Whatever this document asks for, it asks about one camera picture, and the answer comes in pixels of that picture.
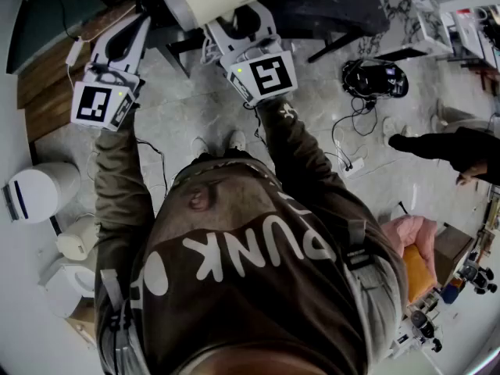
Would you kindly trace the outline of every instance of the sneaker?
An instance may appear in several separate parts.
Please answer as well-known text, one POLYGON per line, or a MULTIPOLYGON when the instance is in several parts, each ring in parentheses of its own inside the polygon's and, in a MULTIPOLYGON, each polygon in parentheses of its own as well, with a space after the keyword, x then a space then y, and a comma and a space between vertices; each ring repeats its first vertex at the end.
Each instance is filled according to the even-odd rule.
POLYGON ((441 120, 437 115, 433 115, 430 118, 430 128, 435 134, 440 134, 445 128, 445 126, 443 125, 443 123, 441 122, 441 120))
POLYGON ((229 143, 227 148, 236 148, 237 150, 244 152, 247 146, 247 140, 245 134, 240 130, 235 130, 229 138, 229 143))
POLYGON ((390 116, 385 118, 382 123, 382 133, 384 134, 384 146, 389 147, 389 139, 398 133, 395 122, 390 116))
POLYGON ((191 142, 191 154, 197 159, 203 153, 210 153, 209 146, 200 137, 193 139, 191 142))
POLYGON ((413 132, 412 132, 412 128, 409 127, 409 125, 405 125, 403 127, 403 130, 401 131, 401 134, 405 137, 405 138, 410 138, 413 136, 413 132))

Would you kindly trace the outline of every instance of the electronic equipment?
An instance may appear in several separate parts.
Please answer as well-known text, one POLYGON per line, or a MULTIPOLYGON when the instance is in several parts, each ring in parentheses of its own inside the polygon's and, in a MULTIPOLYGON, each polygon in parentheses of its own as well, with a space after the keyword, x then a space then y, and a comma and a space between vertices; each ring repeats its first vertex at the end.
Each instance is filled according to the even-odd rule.
POLYGON ((466 260, 459 270, 459 275, 464 281, 474 286, 474 291, 478 295, 484 295, 487 291, 491 293, 497 291, 497 285, 491 282, 495 278, 493 271, 483 268, 477 262, 466 260))
POLYGON ((379 97, 404 97, 409 84, 405 73, 393 62, 359 59, 344 64, 342 87, 353 97, 375 101, 379 97))

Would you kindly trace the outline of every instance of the wooden panel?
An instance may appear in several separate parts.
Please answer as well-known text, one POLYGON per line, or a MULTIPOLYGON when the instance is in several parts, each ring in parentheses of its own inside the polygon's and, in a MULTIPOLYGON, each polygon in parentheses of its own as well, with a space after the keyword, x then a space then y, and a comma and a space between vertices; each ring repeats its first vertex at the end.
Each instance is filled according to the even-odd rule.
MULTIPOLYGON (((35 59, 20 75, 17 86, 17 105, 25 109, 37 95, 46 91, 52 85, 67 79, 66 57, 70 52, 73 40, 60 41, 53 48, 35 59)), ((71 70, 83 68, 91 58, 90 45, 87 43, 82 48, 77 62, 71 70)))
MULTIPOLYGON (((82 38, 92 39, 133 6, 133 2, 127 2, 104 12, 85 25, 82 38)), ((134 10, 127 15, 134 15, 134 10)), ((70 123, 73 91, 66 73, 66 57, 72 45, 72 39, 60 41, 37 57, 19 76, 17 106, 25 110, 29 142, 70 123)), ((85 43, 77 62, 70 69, 73 82, 82 79, 84 66, 90 58, 91 43, 85 43)))
MULTIPOLYGON (((84 69, 71 73, 73 82, 81 80, 84 69)), ((28 141, 37 139, 70 123, 73 90, 67 77, 32 99, 24 112, 28 141)))

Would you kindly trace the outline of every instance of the shoe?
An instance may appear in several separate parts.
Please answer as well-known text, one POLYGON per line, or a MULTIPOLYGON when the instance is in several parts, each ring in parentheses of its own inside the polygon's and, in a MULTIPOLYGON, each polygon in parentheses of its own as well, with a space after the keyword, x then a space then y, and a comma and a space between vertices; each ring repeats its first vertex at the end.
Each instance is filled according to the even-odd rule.
POLYGON ((384 146, 389 147, 389 139, 398 133, 395 122, 390 116, 385 118, 382 123, 382 133, 384 134, 384 146))
POLYGON ((200 137, 193 139, 191 142, 191 154, 197 159, 203 153, 210 153, 209 146, 200 137))
POLYGON ((245 134, 240 130, 235 130, 229 138, 227 148, 236 148, 240 152, 244 152, 247 147, 247 140, 245 134))
POLYGON ((405 125, 403 127, 403 130, 401 131, 401 135, 403 135, 405 138, 410 138, 413 136, 412 128, 409 127, 409 125, 405 125))

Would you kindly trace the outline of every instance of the foot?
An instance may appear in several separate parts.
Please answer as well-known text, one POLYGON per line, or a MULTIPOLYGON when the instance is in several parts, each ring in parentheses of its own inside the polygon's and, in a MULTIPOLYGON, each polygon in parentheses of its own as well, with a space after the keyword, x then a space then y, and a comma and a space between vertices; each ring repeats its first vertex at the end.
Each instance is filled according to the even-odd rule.
POLYGON ((203 139, 197 137, 191 142, 191 153, 197 159, 203 153, 210 153, 209 146, 203 139))
POLYGON ((229 138, 227 148, 236 148, 240 152, 244 152, 247 147, 247 140, 245 134, 240 130, 235 130, 229 138))

